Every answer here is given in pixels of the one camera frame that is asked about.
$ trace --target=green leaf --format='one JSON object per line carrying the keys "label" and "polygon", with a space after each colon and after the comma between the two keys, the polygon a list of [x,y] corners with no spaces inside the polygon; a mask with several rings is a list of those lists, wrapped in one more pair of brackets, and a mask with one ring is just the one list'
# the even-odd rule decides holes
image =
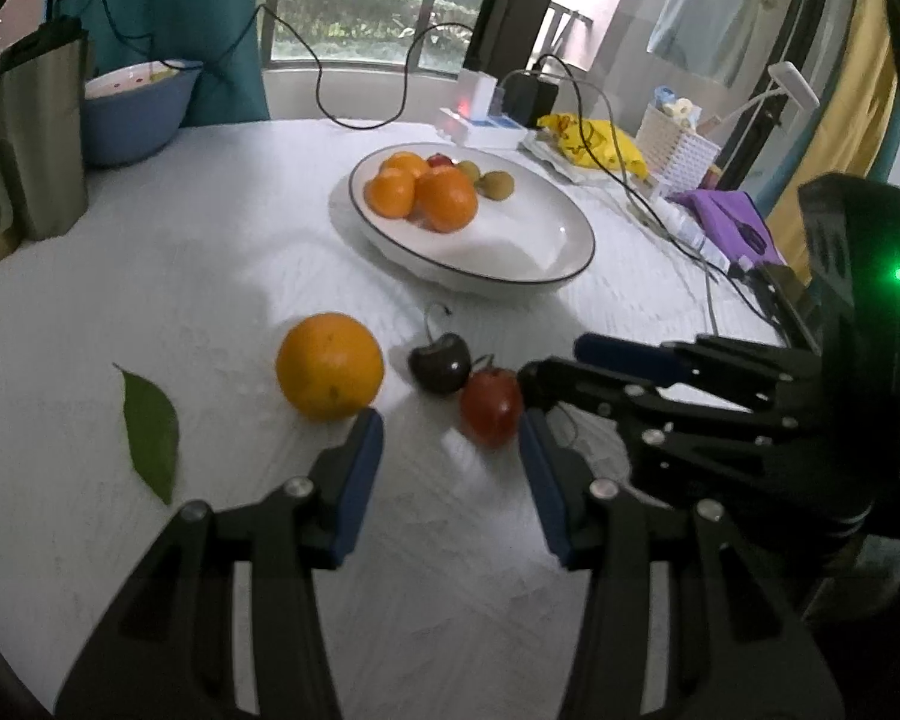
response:
{"label": "green leaf", "polygon": [[124,421],[133,469],[170,506],[180,438],[176,410],[159,386],[115,367],[124,375]]}

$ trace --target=purple cloth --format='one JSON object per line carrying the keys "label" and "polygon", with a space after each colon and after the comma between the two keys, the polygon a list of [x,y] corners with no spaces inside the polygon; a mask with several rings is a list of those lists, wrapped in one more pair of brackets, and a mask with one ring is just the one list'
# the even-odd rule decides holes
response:
{"label": "purple cloth", "polygon": [[688,208],[717,248],[732,263],[746,257],[751,263],[784,265],[770,230],[763,223],[754,201],[745,191],[694,189],[672,194],[669,200]]}

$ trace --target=blue bowl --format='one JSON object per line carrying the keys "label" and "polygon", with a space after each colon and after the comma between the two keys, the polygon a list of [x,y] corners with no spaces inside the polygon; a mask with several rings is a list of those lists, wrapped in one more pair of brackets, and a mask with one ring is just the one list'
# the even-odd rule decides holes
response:
{"label": "blue bowl", "polygon": [[83,160],[91,167],[139,162],[180,129],[202,62],[145,62],[87,82],[80,122]]}

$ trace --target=cherry stem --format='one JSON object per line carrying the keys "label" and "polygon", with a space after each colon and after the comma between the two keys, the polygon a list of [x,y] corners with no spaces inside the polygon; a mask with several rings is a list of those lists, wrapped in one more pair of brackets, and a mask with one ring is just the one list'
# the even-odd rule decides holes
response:
{"label": "cherry stem", "polygon": [[431,303],[429,306],[427,306],[427,308],[423,312],[423,329],[427,331],[428,343],[434,342],[434,334],[430,332],[430,312],[434,308],[442,308],[444,316],[447,316],[447,317],[453,316],[453,312],[450,309],[448,309],[445,305],[443,305],[442,303]]}
{"label": "cherry stem", "polygon": [[487,363],[486,365],[484,365],[485,368],[493,367],[493,355],[485,354],[485,355],[482,355],[481,357],[477,357],[477,359],[473,361],[473,365],[471,365],[470,370],[478,370],[479,369],[478,366],[480,365],[481,362]]}

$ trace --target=robotic hand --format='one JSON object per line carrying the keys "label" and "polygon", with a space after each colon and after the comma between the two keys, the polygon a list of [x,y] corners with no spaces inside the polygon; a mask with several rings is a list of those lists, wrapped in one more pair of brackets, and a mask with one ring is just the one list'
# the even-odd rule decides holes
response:
{"label": "robotic hand", "polygon": [[[551,552],[591,571],[560,720],[842,720],[812,637],[720,503],[647,506],[595,479],[540,409],[519,440]],[[668,685],[665,706],[641,715],[652,562],[669,567]]]}
{"label": "robotic hand", "polygon": [[234,699],[233,565],[252,565],[253,656],[262,718],[341,717],[311,569],[353,551],[383,452],[366,409],[309,476],[262,501],[183,506],[133,571],[63,685],[58,720],[248,720]]}

